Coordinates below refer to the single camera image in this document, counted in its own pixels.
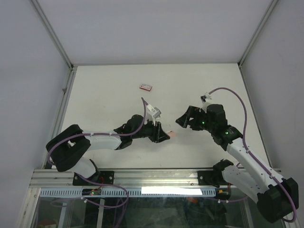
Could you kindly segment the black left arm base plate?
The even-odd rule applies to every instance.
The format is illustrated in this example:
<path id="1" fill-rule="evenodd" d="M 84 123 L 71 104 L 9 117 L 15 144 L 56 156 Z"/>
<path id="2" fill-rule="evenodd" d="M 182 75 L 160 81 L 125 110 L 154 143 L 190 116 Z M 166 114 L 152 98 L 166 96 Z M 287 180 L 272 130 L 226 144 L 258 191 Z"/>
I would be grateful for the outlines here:
<path id="1" fill-rule="evenodd" d="M 114 171 L 103 171 L 100 170 L 94 177 L 88 178 L 89 182 L 80 177 L 77 173 L 73 177 L 73 186 L 99 186 L 99 184 L 109 184 L 114 183 Z"/>

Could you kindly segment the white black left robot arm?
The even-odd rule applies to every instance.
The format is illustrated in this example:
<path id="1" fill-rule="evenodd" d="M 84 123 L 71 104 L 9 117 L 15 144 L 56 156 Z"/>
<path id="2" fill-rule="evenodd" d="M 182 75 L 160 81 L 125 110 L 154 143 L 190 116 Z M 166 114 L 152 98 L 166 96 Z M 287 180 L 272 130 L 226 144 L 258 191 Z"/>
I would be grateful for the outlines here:
<path id="1" fill-rule="evenodd" d="M 46 144 L 52 165 L 58 172 L 72 171 L 83 176 L 88 184 L 96 184 L 100 174 L 93 160 L 83 157 L 87 151 L 122 150 L 140 138 L 149 138 L 153 143 L 170 139 L 160 122 L 143 119 L 141 115 L 133 115 L 122 126 L 97 135 L 85 133 L 77 124 L 69 126 Z"/>

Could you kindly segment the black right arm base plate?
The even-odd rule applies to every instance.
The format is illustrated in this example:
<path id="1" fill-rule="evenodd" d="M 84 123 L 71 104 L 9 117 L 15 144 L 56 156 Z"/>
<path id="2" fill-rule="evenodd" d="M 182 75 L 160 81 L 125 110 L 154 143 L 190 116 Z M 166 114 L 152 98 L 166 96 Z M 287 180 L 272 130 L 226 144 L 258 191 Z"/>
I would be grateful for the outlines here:
<path id="1" fill-rule="evenodd" d="M 216 180 L 214 179 L 214 171 L 197 171 L 198 185 L 211 185 L 217 186 Z"/>

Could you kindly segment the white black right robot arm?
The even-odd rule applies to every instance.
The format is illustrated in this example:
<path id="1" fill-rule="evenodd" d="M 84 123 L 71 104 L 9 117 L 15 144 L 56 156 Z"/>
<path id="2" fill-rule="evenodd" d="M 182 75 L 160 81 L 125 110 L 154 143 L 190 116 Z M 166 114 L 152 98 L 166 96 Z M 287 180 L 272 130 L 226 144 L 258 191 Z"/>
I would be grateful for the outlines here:
<path id="1" fill-rule="evenodd" d="M 241 171 L 229 160 L 221 160 L 213 166 L 214 186 L 224 182 L 236 186 L 256 203 L 260 214 L 270 223 L 290 213 L 296 214 L 299 208 L 297 182 L 284 178 L 245 147 L 244 136 L 228 124 L 223 105 L 210 104 L 206 109 L 189 106 L 175 122 L 182 128 L 209 132 L 214 142 L 245 168 Z"/>

